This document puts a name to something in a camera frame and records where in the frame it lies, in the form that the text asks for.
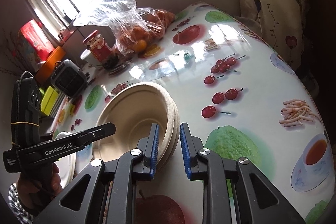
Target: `rubber band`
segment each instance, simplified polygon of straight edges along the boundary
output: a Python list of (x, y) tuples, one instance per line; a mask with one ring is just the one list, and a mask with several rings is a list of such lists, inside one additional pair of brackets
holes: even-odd
[(20, 148), (20, 147), (21, 147), (21, 146), (19, 146), (18, 144), (13, 143), (13, 142), (12, 142), (12, 146), (17, 147), (17, 148)]
[(32, 123), (32, 122), (11, 122), (10, 124), (18, 124), (18, 123), (27, 123), (27, 124), (31, 124), (31, 125), (33, 125), (33, 126), (40, 127), (38, 124), (36, 124), (36, 123)]

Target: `teacup print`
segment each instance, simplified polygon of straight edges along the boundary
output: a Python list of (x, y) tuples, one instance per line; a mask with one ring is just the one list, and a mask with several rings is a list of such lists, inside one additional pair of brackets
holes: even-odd
[(320, 185), (333, 170), (329, 142), (324, 134), (313, 137), (297, 161), (291, 178), (292, 188), (307, 192)]

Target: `small black speaker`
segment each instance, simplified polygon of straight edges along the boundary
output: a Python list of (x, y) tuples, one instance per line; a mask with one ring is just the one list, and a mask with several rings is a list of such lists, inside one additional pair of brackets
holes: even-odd
[(51, 83), (69, 98), (76, 97), (87, 85), (87, 77), (71, 60), (61, 62), (53, 75)]

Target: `table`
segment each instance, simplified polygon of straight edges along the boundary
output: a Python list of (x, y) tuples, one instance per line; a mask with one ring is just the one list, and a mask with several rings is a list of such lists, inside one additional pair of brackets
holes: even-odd
[[(181, 122), (187, 122), (192, 135), (201, 138), (206, 147), (224, 157), (248, 156), (303, 218), (308, 213), (307, 218), (320, 213), (334, 193), (330, 142), (310, 95), (273, 49), (247, 27), (204, 3), (180, 12), (152, 49), (147, 57), (134, 57), (115, 75), (86, 65), (89, 85), (75, 102), (62, 106), (55, 134), (70, 132), (72, 126), (72, 132), (95, 126), (118, 84), (152, 81), (169, 92)], [(223, 58), (236, 72), (212, 74), (211, 68)], [(210, 75), (223, 76), (213, 79), (207, 77)], [(87, 100), (93, 94), (94, 100)], [(223, 102), (214, 104), (212, 100)], [(284, 102), (290, 100), (286, 107)], [(231, 115), (212, 113), (213, 107)], [(305, 115), (304, 110), (315, 116)], [(290, 121), (284, 117), (298, 125), (287, 127)], [(91, 146), (78, 152), (76, 171), (80, 172), (91, 158)], [(138, 189), (146, 197), (164, 195), (161, 198), (167, 202), (173, 199), (171, 210), (182, 211), (184, 223), (202, 222), (203, 184), (187, 179), (180, 143), (155, 179), (139, 183)]]

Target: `paper bowl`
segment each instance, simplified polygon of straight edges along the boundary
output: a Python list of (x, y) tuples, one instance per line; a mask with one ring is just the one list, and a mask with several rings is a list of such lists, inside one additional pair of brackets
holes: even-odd
[(93, 143), (93, 157), (104, 162), (118, 159), (149, 135), (152, 123), (160, 127), (157, 169), (163, 167), (179, 140), (179, 113), (169, 93), (160, 85), (142, 82), (115, 96), (100, 114), (97, 126), (112, 122), (114, 135)]

